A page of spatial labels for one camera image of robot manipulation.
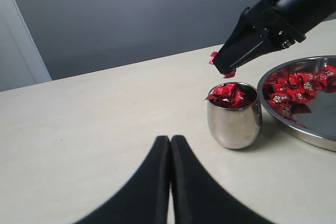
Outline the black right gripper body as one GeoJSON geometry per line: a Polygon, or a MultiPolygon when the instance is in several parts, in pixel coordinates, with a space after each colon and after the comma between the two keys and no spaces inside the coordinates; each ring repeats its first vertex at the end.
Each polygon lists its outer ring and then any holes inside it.
{"type": "Polygon", "coordinates": [[[245,12],[257,35],[252,51],[279,51],[335,13],[335,0],[260,0],[245,12]]]}

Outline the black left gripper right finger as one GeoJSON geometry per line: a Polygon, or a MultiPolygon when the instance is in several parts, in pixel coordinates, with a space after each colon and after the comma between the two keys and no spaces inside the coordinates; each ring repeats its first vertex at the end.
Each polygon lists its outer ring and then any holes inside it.
{"type": "Polygon", "coordinates": [[[271,223],[221,187],[199,162],[184,136],[173,136],[171,149],[176,223],[271,223]]]}

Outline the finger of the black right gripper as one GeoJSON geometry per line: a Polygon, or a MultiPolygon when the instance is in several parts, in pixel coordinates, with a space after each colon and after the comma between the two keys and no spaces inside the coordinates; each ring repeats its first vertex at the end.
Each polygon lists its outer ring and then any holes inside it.
{"type": "Polygon", "coordinates": [[[214,57],[214,66],[221,74],[229,74],[240,66],[271,52],[281,46],[268,38],[264,22],[273,22],[279,17],[278,10],[268,8],[263,12],[245,9],[230,37],[214,57]]]}

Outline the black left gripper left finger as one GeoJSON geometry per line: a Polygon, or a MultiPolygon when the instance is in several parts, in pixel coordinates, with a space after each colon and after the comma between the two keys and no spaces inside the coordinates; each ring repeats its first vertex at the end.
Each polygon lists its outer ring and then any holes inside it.
{"type": "Polygon", "coordinates": [[[169,193],[170,140],[158,136],[127,183],[77,223],[167,223],[169,193]]]}

